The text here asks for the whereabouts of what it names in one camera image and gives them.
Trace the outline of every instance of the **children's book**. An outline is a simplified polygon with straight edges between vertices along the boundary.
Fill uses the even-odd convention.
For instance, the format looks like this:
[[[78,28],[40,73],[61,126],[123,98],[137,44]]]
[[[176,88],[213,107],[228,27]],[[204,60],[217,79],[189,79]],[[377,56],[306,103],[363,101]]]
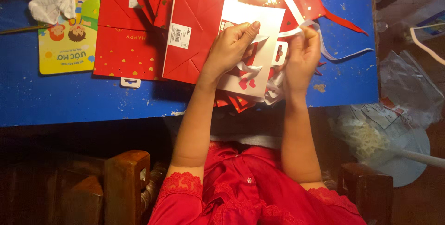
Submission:
[[[42,74],[92,70],[96,54],[100,0],[74,0],[76,17],[59,16],[55,25],[39,30]]]

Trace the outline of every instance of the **woman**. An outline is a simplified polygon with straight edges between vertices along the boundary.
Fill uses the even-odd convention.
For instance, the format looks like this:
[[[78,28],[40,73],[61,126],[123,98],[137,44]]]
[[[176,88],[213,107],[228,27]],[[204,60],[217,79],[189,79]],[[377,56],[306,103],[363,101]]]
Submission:
[[[225,29],[210,50],[175,143],[167,177],[149,225],[157,224],[365,224],[345,196],[321,179],[312,140],[306,90],[320,59],[320,39],[290,40],[286,114],[281,154],[250,147],[241,153],[210,142],[210,119],[220,77],[249,56],[259,22]]]

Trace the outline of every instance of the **red blouse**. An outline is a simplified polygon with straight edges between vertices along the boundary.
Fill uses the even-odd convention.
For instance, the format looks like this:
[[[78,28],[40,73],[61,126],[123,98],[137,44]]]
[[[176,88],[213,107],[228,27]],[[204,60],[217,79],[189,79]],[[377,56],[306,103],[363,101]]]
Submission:
[[[366,225],[346,196],[326,188],[306,191],[279,167],[279,151],[209,148],[204,183],[189,172],[167,177],[149,225]]]

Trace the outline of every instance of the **cartoon boy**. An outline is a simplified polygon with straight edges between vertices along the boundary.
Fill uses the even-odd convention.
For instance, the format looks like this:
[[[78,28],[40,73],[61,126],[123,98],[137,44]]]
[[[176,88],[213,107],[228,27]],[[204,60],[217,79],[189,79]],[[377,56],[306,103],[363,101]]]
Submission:
[[[56,25],[53,25],[48,29],[49,31],[49,37],[51,40],[59,41],[62,40],[64,37],[63,31],[65,30],[64,25],[60,25],[59,23],[56,23]]]
[[[70,31],[68,32],[68,38],[74,42],[79,42],[83,39],[85,39],[85,27],[84,26],[90,26],[91,22],[85,21],[81,17],[82,12],[82,3],[83,1],[77,2],[77,7],[75,10],[76,17],[74,19],[70,19],[68,23],[70,24]]]

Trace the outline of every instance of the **hand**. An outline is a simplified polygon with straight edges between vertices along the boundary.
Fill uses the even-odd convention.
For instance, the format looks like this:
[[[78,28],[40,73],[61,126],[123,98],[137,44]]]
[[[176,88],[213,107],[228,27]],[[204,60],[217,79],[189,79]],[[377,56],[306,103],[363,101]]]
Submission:
[[[248,22],[224,29],[213,41],[209,57],[201,71],[201,77],[218,82],[221,76],[243,58],[252,55],[253,39],[258,34],[260,23]]]
[[[289,41],[289,52],[284,64],[277,71],[285,70],[286,96],[306,94],[311,78],[321,58],[320,36],[311,28],[301,27],[305,39],[296,35]]]

